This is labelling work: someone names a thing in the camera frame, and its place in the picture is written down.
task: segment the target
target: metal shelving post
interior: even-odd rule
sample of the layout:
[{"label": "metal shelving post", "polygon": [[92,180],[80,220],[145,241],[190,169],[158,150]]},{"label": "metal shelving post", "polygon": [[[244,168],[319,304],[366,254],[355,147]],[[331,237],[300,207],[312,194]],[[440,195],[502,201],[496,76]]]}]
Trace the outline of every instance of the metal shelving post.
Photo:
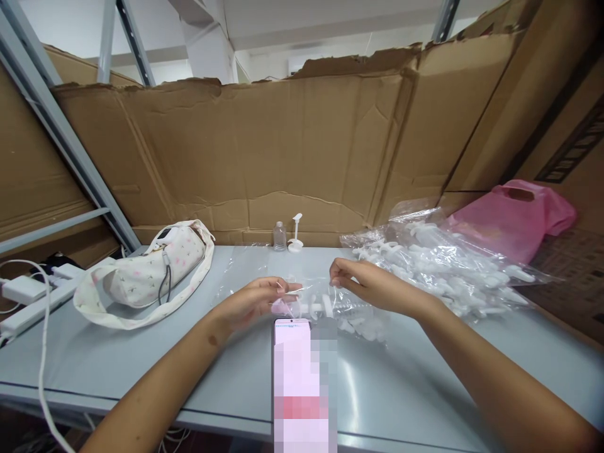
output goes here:
[{"label": "metal shelving post", "polygon": [[432,41],[435,43],[440,43],[449,39],[449,35],[453,29],[453,22],[455,21],[455,14],[457,13],[458,6],[459,0],[442,1],[439,17],[436,20],[434,32],[432,33]]},{"label": "metal shelving post", "polygon": [[121,25],[128,40],[130,50],[137,61],[140,79],[146,86],[155,86],[147,54],[138,34],[137,26],[128,0],[105,0],[103,11],[103,33],[101,35],[101,55],[99,57],[99,72],[97,82],[109,83],[111,75],[111,47],[113,45],[113,24],[115,23],[115,10],[120,15]]},{"label": "metal shelving post", "polygon": [[0,243],[0,253],[103,215],[129,252],[141,246],[49,87],[62,83],[16,0],[0,0],[0,60],[97,209]]}]

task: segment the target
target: smartphone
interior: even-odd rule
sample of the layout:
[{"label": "smartphone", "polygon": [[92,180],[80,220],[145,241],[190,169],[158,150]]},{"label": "smartphone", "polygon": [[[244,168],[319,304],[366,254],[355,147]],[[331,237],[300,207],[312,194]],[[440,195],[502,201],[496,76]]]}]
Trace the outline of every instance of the smartphone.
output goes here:
[{"label": "smartphone", "polygon": [[320,394],[307,319],[274,323],[273,427],[276,453],[328,451],[328,405]]}]

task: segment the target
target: hand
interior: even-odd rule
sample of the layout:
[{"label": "hand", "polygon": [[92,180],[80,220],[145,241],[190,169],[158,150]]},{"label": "hand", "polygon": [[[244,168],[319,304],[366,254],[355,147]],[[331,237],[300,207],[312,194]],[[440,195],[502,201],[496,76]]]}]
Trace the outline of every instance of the hand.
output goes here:
[{"label": "hand", "polygon": [[348,289],[378,308],[418,319],[435,303],[434,296],[368,261],[336,258],[329,268],[331,285]]},{"label": "hand", "polygon": [[211,311],[212,316],[227,321],[232,329],[248,327],[256,318],[271,312],[277,299],[293,302],[298,297],[287,294],[302,288],[299,283],[287,283],[280,277],[265,277],[252,281],[227,297]]}]

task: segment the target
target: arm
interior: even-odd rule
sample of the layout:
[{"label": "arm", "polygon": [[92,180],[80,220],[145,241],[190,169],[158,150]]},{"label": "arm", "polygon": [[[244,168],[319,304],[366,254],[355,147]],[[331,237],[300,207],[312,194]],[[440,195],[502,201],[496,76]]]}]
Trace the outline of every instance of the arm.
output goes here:
[{"label": "arm", "polygon": [[204,316],[129,390],[92,433],[82,453],[150,452],[234,330],[299,289],[277,277],[251,282]]},{"label": "arm", "polygon": [[330,278],[378,308],[417,320],[510,451],[595,450],[601,437],[593,426],[436,297],[365,261],[336,259]]}]

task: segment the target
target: person's right hand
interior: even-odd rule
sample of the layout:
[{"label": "person's right hand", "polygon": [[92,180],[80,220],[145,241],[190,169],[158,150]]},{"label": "person's right hand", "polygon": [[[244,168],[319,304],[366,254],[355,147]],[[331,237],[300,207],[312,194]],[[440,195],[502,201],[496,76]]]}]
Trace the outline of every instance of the person's right hand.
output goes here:
[{"label": "person's right hand", "polygon": [[378,308],[418,319],[441,302],[368,261],[336,258],[329,268],[331,285],[345,288]]}]

